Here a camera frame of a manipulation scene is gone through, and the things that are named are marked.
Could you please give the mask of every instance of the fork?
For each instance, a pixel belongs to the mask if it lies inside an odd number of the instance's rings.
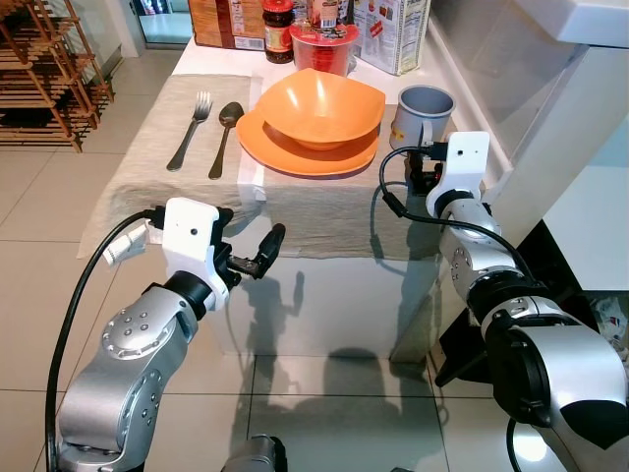
[[[195,113],[192,121],[190,122],[190,126],[188,127],[188,131],[186,132],[186,136],[184,137],[184,140],[181,141],[181,145],[177,149],[177,152],[175,152],[175,155],[173,155],[173,158],[170,159],[170,162],[166,165],[166,168],[171,172],[181,169],[181,166],[184,164],[186,149],[188,149],[188,145],[197,130],[197,126],[207,119],[211,107],[212,100],[210,99],[209,91],[200,91],[197,93]]]

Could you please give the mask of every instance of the white table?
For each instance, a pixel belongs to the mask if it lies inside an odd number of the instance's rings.
[[[452,64],[451,58],[449,62],[437,58],[435,49],[431,42],[423,66],[402,77],[361,60],[350,77],[383,90],[391,104],[397,103],[399,91],[408,85],[448,89],[457,99],[453,116],[457,128],[479,129],[478,124],[468,124],[476,123],[474,110],[460,93],[452,71],[443,67]],[[261,52],[201,47],[191,41],[173,74],[254,77],[265,91],[294,71],[293,64],[271,64]],[[250,253],[270,226],[270,220],[260,215],[230,240],[234,253]],[[401,241],[406,238],[407,234],[400,234]],[[280,257],[265,279],[234,289],[229,310],[224,316],[211,317],[212,329],[226,352],[326,356],[352,347],[388,357],[434,283],[437,269],[436,254],[413,262]],[[302,289],[304,302],[298,308],[294,293]],[[436,340],[429,326],[424,339],[418,340],[427,351]]]

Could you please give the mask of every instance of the spoon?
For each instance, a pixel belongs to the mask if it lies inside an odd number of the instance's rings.
[[[220,124],[225,127],[225,131],[223,131],[223,139],[220,141],[220,147],[218,148],[218,154],[216,155],[216,160],[212,164],[212,168],[209,169],[209,177],[212,180],[220,179],[220,176],[223,175],[223,154],[225,153],[225,145],[227,144],[227,136],[229,135],[229,130],[236,126],[238,120],[240,120],[241,116],[245,114],[245,110],[240,103],[236,101],[232,101],[231,103],[227,103],[220,113],[218,114],[218,121]]]

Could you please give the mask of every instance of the black connector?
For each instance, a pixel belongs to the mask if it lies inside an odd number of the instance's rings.
[[[164,229],[164,219],[166,218],[166,206],[158,205],[150,210],[151,216],[148,219],[149,224],[157,229]]]
[[[445,161],[448,155],[448,143],[432,143],[432,146],[423,151],[430,157],[430,160],[442,160]]]

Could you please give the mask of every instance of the black cable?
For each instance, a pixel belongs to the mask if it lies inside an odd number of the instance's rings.
[[[56,444],[56,429],[55,429],[55,413],[56,413],[56,397],[57,397],[57,383],[59,383],[59,369],[61,367],[61,361],[63,359],[63,353],[66,349],[66,343],[68,342],[68,336],[70,335],[70,328],[75,318],[75,313],[79,307],[81,296],[86,288],[87,280],[92,271],[96,267],[98,260],[107,249],[114,239],[130,224],[145,218],[154,218],[159,216],[159,211],[154,209],[145,209],[138,213],[132,214],[128,218],[122,220],[107,237],[100,243],[100,246],[96,249],[94,254],[89,259],[86,265],[75,291],[70,299],[68,305],[68,311],[66,312],[66,318],[64,318],[61,330],[59,331],[59,337],[57,339],[57,345],[55,346],[55,352],[52,356],[52,362],[50,363],[50,371],[48,372],[48,385],[46,386],[46,406],[45,406],[45,437],[46,437],[46,470],[48,472],[57,472],[57,444]]]
[[[387,199],[393,198],[397,200],[397,198],[391,192],[387,190],[386,188],[387,184],[384,182],[384,168],[386,167],[386,164],[389,162],[389,160],[391,160],[396,155],[402,154],[404,152],[411,152],[411,151],[417,151],[417,150],[418,150],[417,147],[401,147],[399,149],[396,149],[390,152],[388,156],[385,157],[382,163],[380,164],[380,171],[379,171],[379,176],[378,176],[379,182],[380,182],[380,189],[382,190],[382,198],[387,202],[388,205],[390,201],[388,201]],[[531,280],[535,280],[533,273],[529,269],[529,266],[527,265],[524,258],[520,255],[518,250],[515,249],[511,245],[511,243],[509,243],[502,236],[494,233],[493,231],[489,229],[483,228],[482,226],[479,226],[477,224],[466,223],[464,221],[455,221],[451,219],[441,219],[441,218],[426,218],[424,216],[419,216],[418,214],[412,214],[408,212],[406,207],[403,206],[401,203],[400,203],[400,207],[396,208],[394,211],[396,211],[396,213],[398,213],[399,216],[403,216],[412,221],[418,221],[420,223],[427,223],[427,224],[440,224],[443,226],[454,226],[456,228],[468,229],[470,231],[476,231],[478,233],[481,233],[487,236],[488,238],[491,238],[496,243],[502,245],[504,249],[506,249],[511,254],[511,257],[515,261],[518,268],[522,270],[522,273],[524,273],[524,275],[530,278]]]
[[[515,448],[513,447],[515,425],[516,421],[513,418],[509,418],[509,424],[507,425],[507,453],[509,454],[509,462],[511,462],[513,472],[522,472],[522,469],[518,464],[518,458],[515,456]]]

